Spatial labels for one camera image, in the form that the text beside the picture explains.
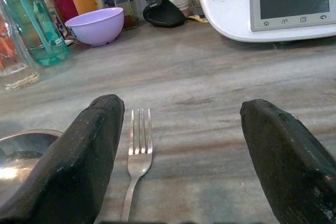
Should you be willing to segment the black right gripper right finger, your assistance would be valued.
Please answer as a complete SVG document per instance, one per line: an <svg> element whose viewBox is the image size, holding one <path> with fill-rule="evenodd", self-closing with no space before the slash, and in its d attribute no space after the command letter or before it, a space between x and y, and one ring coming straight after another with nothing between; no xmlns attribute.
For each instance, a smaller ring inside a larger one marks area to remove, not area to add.
<svg viewBox="0 0 336 224"><path fill-rule="evenodd" d="M269 101L242 103L254 169L280 224L336 224L336 158L293 114Z"/></svg>

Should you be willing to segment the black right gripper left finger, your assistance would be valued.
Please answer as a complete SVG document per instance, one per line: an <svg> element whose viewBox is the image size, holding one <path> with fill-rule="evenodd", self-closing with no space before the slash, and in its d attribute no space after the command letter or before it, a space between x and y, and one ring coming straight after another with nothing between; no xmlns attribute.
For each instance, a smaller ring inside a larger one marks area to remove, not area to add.
<svg viewBox="0 0 336 224"><path fill-rule="evenodd" d="M95 98L0 207L0 224L93 224L109 184L123 116L117 95Z"/></svg>

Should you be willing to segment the dark grey plate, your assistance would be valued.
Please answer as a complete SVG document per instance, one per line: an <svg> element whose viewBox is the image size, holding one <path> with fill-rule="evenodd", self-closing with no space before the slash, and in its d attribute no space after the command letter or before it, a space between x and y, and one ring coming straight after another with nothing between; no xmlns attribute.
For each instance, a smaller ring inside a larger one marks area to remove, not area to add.
<svg viewBox="0 0 336 224"><path fill-rule="evenodd" d="M0 138L0 207L29 176L47 148L62 135L50 129L33 129Z"/></svg>

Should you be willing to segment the silver metal fork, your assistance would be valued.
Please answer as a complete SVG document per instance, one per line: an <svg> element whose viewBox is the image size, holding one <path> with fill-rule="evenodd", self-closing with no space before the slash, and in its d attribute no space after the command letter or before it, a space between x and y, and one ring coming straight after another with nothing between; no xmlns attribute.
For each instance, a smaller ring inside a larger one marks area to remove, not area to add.
<svg viewBox="0 0 336 224"><path fill-rule="evenodd" d="M132 110L130 141L128 149L128 173L130 183L122 207L121 222L129 220L135 187L141 177L150 169L153 156L153 135L151 111L149 108Z"/></svg>

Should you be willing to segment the clear drinking glass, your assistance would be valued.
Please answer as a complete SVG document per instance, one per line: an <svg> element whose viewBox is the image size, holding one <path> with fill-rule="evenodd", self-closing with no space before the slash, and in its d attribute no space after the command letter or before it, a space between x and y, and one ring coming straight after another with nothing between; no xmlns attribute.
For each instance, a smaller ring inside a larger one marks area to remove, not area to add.
<svg viewBox="0 0 336 224"><path fill-rule="evenodd" d="M39 74L6 6L0 0L0 83L18 90L38 82Z"/></svg>

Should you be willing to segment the lilac plastic bowl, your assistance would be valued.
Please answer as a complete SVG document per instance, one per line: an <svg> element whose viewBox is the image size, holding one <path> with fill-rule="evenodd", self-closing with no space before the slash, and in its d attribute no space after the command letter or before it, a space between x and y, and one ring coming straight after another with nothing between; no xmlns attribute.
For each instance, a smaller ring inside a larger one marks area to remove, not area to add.
<svg viewBox="0 0 336 224"><path fill-rule="evenodd" d="M67 20L65 26L80 42L102 46L114 41L121 33L123 12L121 7L94 10Z"/></svg>

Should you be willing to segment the teal transparent water bottle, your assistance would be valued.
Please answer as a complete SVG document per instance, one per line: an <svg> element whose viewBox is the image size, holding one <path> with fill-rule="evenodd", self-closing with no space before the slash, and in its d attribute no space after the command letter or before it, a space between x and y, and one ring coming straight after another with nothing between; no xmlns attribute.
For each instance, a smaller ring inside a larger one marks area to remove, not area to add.
<svg viewBox="0 0 336 224"><path fill-rule="evenodd" d="M44 0L0 0L29 54L41 66L66 60L68 47Z"/></svg>

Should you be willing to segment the white kitchen appliance with screen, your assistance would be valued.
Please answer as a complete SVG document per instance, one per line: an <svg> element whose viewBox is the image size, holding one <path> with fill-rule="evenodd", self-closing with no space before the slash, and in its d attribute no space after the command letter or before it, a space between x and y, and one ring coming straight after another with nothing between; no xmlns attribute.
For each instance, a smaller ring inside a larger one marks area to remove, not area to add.
<svg viewBox="0 0 336 224"><path fill-rule="evenodd" d="M336 36L336 0L200 0L221 35L242 42Z"/></svg>

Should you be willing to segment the small red-capped sauce bottle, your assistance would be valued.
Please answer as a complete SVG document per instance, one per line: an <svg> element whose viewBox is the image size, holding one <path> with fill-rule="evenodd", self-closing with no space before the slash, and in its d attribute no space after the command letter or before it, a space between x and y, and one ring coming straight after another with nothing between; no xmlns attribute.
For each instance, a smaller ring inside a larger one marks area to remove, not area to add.
<svg viewBox="0 0 336 224"><path fill-rule="evenodd" d="M123 8L123 30L133 29L138 25L138 18L133 11L130 0L114 0L114 5Z"/></svg>

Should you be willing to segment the yellow wrapper scrap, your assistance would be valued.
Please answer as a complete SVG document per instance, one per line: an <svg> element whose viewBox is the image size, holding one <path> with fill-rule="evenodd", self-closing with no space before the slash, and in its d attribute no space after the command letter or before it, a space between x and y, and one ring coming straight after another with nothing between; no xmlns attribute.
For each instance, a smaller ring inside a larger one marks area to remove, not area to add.
<svg viewBox="0 0 336 224"><path fill-rule="evenodd" d="M207 18L202 15L189 15L187 16L187 19L195 20L197 22L205 23L205 24L208 23Z"/></svg>

